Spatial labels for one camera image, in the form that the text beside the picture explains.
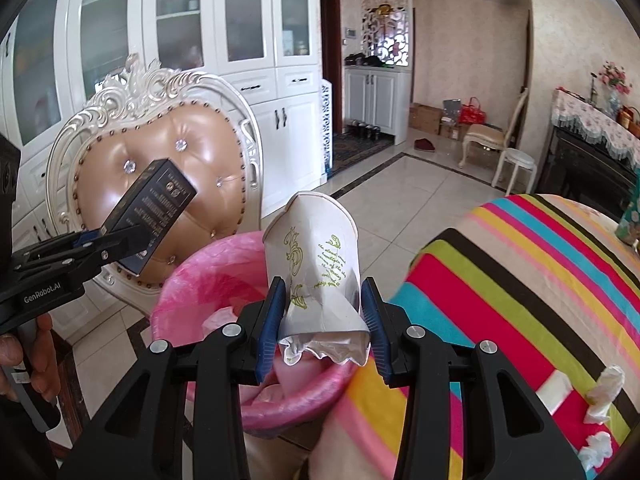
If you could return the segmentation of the person's left hand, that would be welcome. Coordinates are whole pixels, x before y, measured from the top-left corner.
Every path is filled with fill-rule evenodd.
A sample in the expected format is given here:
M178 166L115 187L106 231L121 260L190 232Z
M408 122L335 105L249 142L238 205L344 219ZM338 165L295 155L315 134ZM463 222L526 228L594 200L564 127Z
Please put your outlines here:
M38 316L36 338L26 350L29 362L32 364L30 384L48 402L52 402L61 390L51 330L50 314ZM1 336L0 361L3 366L17 366L23 361L23 347L14 336L9 334Z

